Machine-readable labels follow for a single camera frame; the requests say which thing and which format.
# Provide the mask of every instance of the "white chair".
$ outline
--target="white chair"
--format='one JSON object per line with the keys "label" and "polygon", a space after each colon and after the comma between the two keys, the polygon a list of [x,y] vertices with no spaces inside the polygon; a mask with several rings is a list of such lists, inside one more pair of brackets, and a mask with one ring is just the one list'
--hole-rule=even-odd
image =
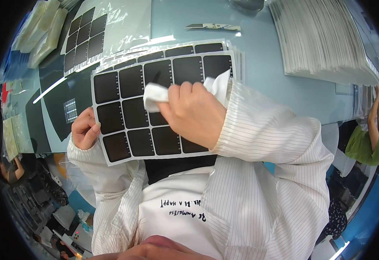
{"label": "white chair", "polygon": [[70,225],[72,220],[75,217],[75,211],[70,207],[70,205],[63,206],[59,208],[57,211],[52,213],[58,223],[61,224],[66,230],[70,229]]}
{"label": "white chair", "polygon": [[337,153],[339,138],[340,131],[338,129],[338,123],[326,124],[321,126],[322,143],[334,156]]}

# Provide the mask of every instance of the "white t-shirt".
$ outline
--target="white t-shirt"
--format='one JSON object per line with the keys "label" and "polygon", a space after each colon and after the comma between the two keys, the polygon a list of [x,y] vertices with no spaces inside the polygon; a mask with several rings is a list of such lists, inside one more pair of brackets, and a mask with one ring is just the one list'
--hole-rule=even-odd
{"label": "white t-shirt", "polygon": [[139,219],[144,238],[165,236],[203,255],[222,260],[200,206],[213,167],[172,174],[142,191]]}

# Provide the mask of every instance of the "stack of white paper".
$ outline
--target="stack of white paper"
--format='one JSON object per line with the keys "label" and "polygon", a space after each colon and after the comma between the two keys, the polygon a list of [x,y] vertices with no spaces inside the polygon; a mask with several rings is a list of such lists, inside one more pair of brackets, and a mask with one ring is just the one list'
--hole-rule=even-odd
{"label": "stack of white paper", "polygon": [[343,0],[273,0],[269,7],[286,75],[379,85],[379,72]]}

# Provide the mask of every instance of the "fluorescent light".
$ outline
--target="fluorescent light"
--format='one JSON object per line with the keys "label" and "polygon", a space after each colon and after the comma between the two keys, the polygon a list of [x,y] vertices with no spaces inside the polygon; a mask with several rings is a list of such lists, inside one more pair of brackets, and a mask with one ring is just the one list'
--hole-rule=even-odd
{"label": "fluorescent light", "polygon": [[59,79],[57,82],[55,82],[54,84],[52,84],[52,86],[48,87],[45,91],[42,92],[41,95],[39,95],[34,101],[33,103],[35,104],[36,102],[38,102],[43,96],[46,95],[46,93],[48,93],[49,91],[51,91],[54,87],[58,86],[59,84],[61,84],[63,81],[65,81],[67,78],[62,78],[62,79]]}
{"label": "fluorescent light", "polygon": [[163,36],[163,37],[151,39],[150,41],[148,41],[146,43],[133,46],[130,49],[136,49],[136,48],[147,46],[147,45],[153,45],[153,44],[157,44],[157,43],[161,43],[161,42],[169,42],[169,41],[174,41],[174,40],[176,40],[176,39],[174,38],[173,35]]}
{"label": "fluorescent light", "polygon": [[335,260],[335,259],[337,259],[337,257],[344,251],[344,249],[348,246],[348,244],[349,244],[350,242],[348,241],[347,243],[345,243],[345,245],[342,247],[342,248],[340,248],[331,258],[330,258],[330,260]]}
{"label": "fluorescent light", "polygon": [[15,95],[19,95],[20,93],[25,92],[25,91],[27,91],[27,89],[24,89],[24,90],[22,90],[21,92],[14,94],[14,96],[15,96]]}

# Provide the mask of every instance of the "green shirt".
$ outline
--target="green shirt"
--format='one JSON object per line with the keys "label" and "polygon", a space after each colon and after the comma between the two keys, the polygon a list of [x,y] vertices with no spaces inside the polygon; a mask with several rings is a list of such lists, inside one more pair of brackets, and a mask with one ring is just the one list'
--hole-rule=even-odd
{"label": "green shirt", "polygon": [[345,148],[345,155],[362,164],[369,166],[379,165],[379,140],[373,152],[369,132],[363,131],[361,126],[357,126]]}

